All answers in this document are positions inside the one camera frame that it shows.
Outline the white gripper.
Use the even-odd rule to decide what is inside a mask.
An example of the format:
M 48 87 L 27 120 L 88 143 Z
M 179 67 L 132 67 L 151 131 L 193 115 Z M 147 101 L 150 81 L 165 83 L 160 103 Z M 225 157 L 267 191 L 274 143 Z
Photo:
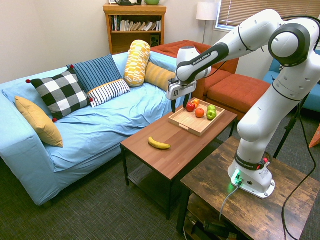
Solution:
M 182 85 L 182 82 L 176 79 L 170 79 L 168 81 L 168 88 L 166 97 L 171 101 L 171 111 L 176 112 L 176 99 L 184 96 L 183 108 L 187 107 L 187 104 L 192 96 L 192 92 L 196 90 L 197 82 L 193 81 L 190 84 Z

